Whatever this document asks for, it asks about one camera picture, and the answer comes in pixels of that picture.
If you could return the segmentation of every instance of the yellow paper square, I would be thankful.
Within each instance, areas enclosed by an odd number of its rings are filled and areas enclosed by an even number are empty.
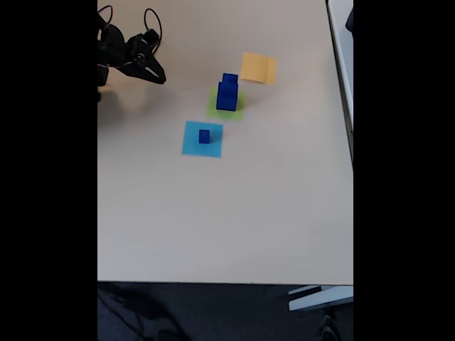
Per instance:
[[[266,84],[275,83],[277,73],[277,59],[255,53],[243,53],[240,79],[254,80]]]
[[[275,78],[277,76],[277,59],[276,58],[268,58],[267,63],[267,79],[265,81],[266,84],[273,84],[275,83]]]

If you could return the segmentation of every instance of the blue block tower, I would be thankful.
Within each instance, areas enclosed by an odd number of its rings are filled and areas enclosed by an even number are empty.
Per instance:
[[[237,95],[239,92],[238,75],[223,73],[223,81],[218,84],[218,96],[216,98],[217,110],[234,112],[237,108]]]

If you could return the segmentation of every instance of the table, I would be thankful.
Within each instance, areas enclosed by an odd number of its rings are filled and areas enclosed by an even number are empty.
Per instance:
[[[98,104],[99,281],[353,284],[353,168],[322,0],[99,0],[125,39],[160,16],[167,82],[110,70]],[[151,13],[149,27],[157,29]],[[243,121],[205,117],[245,51]],[[187,120],[223,124],[223,157],[181,154]]]
[[[327,1],[352,130],[354,130],[354,38],[346,28],[346,22],[353,7],[353,0]]]

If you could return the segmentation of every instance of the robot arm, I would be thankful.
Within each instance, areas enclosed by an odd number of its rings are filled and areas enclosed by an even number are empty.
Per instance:
[[[98,77],[97,86],[106,84],[108,67],[115,67],[130,77],[141,78],[149,82],[164,84],[164,70],[154,57],[153,49],[159,44],[160,37],[155,30],[131,37],[124,42],[122,32],[98,14],[97,33],[101,38],[97,42]]]

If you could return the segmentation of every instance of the small blue cube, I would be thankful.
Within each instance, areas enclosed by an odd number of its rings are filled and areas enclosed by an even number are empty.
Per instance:
[[[223,83],[233,83],[237,84],[239,80],[238,75],[233,75],[232,73],[223,73]]]
[[[209,144],[210,143],[210,131],[205,129],[199,129],[199,143]]]

